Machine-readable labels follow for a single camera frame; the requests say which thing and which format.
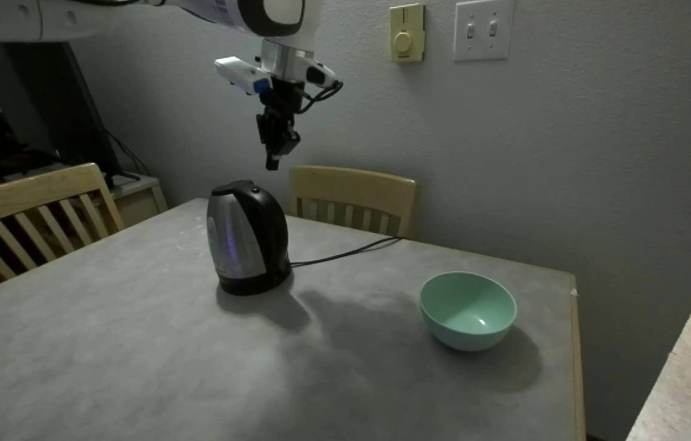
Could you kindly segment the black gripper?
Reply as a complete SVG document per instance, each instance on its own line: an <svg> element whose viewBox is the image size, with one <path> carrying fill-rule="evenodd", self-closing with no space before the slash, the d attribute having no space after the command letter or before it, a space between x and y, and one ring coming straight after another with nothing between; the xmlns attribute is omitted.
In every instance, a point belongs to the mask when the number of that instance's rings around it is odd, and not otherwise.
<svg viewBox="0 0 691 441"><path fill-rule="evenodd" d="M259 94L265 109L256 114L259 138L266 146L265 169L276 170L278 156L287 156L299 143L299 132L294 130L294 114L302 104L302 85L289 80L274 80L266 93Z"/></svg>

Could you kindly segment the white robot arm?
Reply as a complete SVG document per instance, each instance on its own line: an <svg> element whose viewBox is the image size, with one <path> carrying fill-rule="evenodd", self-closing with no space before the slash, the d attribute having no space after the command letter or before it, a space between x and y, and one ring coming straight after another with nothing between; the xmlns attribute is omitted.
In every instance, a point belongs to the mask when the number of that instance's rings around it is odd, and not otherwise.
<svg viewBox="0 0 691 441"><path fill-rule="evenodd" d="M259 97L256 132L270 170L302 141L294 116L342 87L314 55L324 0L0 0L0 44L90 36L150 10L182 10L262 38L253 61L217 55L213 66L231 85Z"/></svg>

